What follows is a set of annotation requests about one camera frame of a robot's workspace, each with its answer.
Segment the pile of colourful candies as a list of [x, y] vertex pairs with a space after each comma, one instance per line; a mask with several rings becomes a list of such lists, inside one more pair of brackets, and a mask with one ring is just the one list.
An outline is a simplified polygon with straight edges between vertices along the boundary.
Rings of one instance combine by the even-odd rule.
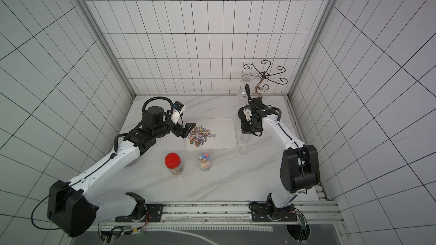
[[211, 133], [209, 129], [203, 128], [202, 126], [195, 127], [188, 136], [188, 141], [195, 147], [202, 146], [208, 138], [216, 138], [215, 133]]

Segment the colourful candy jar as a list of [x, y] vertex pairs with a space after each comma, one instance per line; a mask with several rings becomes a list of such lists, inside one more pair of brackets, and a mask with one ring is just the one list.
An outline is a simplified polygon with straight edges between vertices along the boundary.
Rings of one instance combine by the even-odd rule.
[[209, 153], [201, 153], [198, 156], [198, 166], [201, 171], [208, 171], [211, 168], [211, 156]]

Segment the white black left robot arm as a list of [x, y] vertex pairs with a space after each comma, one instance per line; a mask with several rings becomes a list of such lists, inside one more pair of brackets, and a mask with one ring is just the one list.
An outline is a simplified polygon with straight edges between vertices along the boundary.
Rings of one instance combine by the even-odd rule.
[[142, 119], [129, 132], [115, 136], [111, 152], [69, 181], [58, 180], [45, 200], [47, 219], [70, 237], [78, 237], [95, 223], [117, 217], [140, 222], [147, 216], [145, 200], [134, 192], [117, 199], [96, 201], [101, 188], [120, 170], [140, 158], [169, 133], [186, 138], [196, 126], [180, 123], [186, 106], [179, 101], [155, 96], [142, 106]]

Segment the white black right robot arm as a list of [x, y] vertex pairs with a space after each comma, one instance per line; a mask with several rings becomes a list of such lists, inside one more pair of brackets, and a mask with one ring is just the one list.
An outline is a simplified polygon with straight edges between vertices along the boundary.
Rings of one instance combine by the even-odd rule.
[[251, 203], [253, 221], [297, 221], [302, 213], [292, 202], [309, 194], [320, 183], [318, 150], [299, 140], [283, 123], [282, 111], [252, 98], [250, 87], [245, 85], [247, 104], [238, 110], [244, 136], [260, 137], [267, 132], [282, 148], [279, 177], [283, 188], [267, 196], [264, 204]]

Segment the red lid candy jar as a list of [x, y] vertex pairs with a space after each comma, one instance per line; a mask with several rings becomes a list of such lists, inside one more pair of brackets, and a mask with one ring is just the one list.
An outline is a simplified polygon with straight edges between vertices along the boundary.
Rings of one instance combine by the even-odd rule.
[[181, 158], [176, 153], [169, 153], [165, 157], [165, 166], [173, 175], [178, 175], [183, 171]]

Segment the clear hanging wine glass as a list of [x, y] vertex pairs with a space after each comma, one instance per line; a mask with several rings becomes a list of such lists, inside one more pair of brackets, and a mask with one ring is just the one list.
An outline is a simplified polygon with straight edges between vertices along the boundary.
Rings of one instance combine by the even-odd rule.
[[249, 74], [243, 74], [240, 77], [241, 88], [239, 89], [239, 91], [237, 93], [237, 98], [238, 98], [238, 102], [241, 105], [245, 105], [246, 102], [247, 102], [248, 97], [247, 97], [247, 93], [246, 93], [246, 90], [245, 90], [245, 86], [247, 84], [250, 84], [251, 81], [252, 81], [252, 76], [249, 75]]

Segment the copper glass rack dark base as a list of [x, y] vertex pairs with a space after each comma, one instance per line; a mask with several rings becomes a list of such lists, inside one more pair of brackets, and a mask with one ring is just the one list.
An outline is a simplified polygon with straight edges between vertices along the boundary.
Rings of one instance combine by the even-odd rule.
[[[286, 71], [286, 68], [285, 68], [285, 67], [283, 67], [283, 66], [278, 66], [278, 67], [277, 67], [277, 70], [278, 70], [279, 72], [274, 73], [274, 74], [271, 74], [270, 71], [271, 71], [272, 63], [271, 63], [269, 60], [262, 60], [262, 61], [261, 61], [261, 65], [265, 66], [266, 64], [268, 65], [268, 67], [267, 67], [266, 70], [264, 70], [264, 71], [259, 71], [259, 70], [255, 67], [255, 65], [254, 65], [254, 64], [251, 64], [251, 63], [244, 64], [244, 66], [243, 66], [244, 70], [255, 70], [255, 71], [257, 72], [257, 73], [254, 74], [254, 75], [251, 74], [251, 76], [252, 76], [253, 78], [254, 78], [254, 77], [256, 77], [256, 78], [258, 77], [258, 78], [260, 79], [260, 81], [256, 84], [256, 86], [255, 86], [255, 88], [254, 88], [254, 92], [255, 92], [255, 94], [257, 95], [257, 98], [260, 98], [260, 100], [262, 100], [262, 98], [263, 98], [263, 95], [260, 93], [260, 91], [266, 91], [266, 90], [268, 90], [269, 87], [270, 87], [270, 86], [268, 85], [269, 82], [271, 82], [271, 83], [275, 83], [275, 84], [277, 84], [277, 85], [286, 85], [286, 84], [288, 84], [288, 79], [286, 79], [286, 78], [279, 78], [278, 81], [274, 81], [274, 80], [270, 79], [271, 76], [278, 76], [278, 75], [284, 73], [284, 72]], [[240, 120], [246, 120], [246, 119], [245, 119], [245, 115], [244, 115], [244, 113], [243, 113], [243, 110], [244, 110], [244, 107], [241, 108], [241, 109], [238, 111], [238, 116], [239, 116]]]

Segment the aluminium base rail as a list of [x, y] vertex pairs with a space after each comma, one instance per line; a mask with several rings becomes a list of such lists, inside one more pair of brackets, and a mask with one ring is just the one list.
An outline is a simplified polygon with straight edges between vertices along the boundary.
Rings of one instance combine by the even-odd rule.
[[277, 207], [266, 202], [169, 202], [146, 203], [146, 215], [139, 221], [128, 216], [93, 223], [88, 231], [116, 231], [137, 234], [140, 227], [146, 230], [164, 228], [194, 230], [208, 226], [243, 225], [300, 225], [343, 224], [345, 221], [338, 205], [332, 201], [292, 201]]

